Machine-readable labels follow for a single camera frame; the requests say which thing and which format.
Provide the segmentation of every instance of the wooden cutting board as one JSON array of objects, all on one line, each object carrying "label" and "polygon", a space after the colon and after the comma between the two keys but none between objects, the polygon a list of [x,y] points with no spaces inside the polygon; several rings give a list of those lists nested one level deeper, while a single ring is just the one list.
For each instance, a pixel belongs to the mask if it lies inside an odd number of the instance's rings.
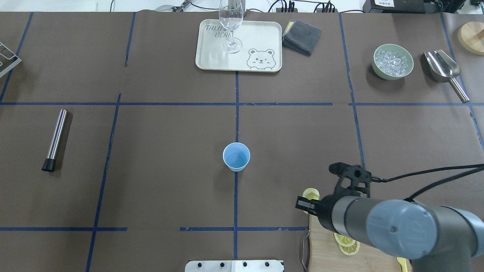
[{"label": "wooden cutting board", "polygon": [[[380,250],[360,244],[360,250],[353,256],[344,255],[334,240],[332,231],[324,229],[318,218],[310,215],[309,236],[311,256],[309,272],[401,272],[402,268],[396,258]],[[407,260],[408,272],[412,272]]]}]

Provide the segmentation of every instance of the bowl of ice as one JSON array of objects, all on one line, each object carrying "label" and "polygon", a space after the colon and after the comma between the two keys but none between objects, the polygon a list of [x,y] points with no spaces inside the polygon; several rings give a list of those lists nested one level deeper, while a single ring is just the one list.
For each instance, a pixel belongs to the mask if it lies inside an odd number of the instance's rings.
[{"label": "bowl of ice", "polygon": [[396,80],[412,72],[413,59],[405,48],[399,45],[385,44],[380,45],[375,50],[371,65],[379,77]]}]

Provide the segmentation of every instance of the gray cloth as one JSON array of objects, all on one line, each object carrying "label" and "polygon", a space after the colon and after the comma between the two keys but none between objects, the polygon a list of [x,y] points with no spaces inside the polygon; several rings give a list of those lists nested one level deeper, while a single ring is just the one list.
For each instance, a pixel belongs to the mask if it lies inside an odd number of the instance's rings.
[{"label": "gray cloth", "polygon": [[321,36],[321,29],[301,21],[294,25],[282,38],[282,45],[310,56]]}]

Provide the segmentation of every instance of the yellow knife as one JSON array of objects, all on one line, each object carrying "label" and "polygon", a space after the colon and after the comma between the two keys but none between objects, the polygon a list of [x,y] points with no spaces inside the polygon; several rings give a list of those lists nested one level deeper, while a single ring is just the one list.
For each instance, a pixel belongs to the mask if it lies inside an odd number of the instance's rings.
[{"label": "yellow knife", "polygon": [[408,272],[407,270],[407,259],[402,257],[397,257],[396,260],[402,266],[402,272]]}]

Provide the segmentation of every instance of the light blue joint cap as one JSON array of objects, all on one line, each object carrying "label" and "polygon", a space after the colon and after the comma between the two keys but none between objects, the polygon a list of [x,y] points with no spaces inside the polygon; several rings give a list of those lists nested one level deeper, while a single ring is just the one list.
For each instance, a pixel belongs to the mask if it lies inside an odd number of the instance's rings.
[{"label": "light blue joint cap", "polygon": [[437,242],[437,225],[423,207],[403,200],[376,205],[366,219],[366,232],[373,245],[388,255],[419,259]]},{"label": "light blue joint cap", "polygon": [[476,238],[477,238],[477,250],[476,250],[476,253],[472,255],[472,257],[476,258],[484,254],[484,222],[477,215],[471,212],[452,208],[449,206],[443,206],[443,207],[452,209],[457,213],[459,213],[462,217],[464,217],[467,220],[469,225],[474,229],[474,233],[476,234]]}]

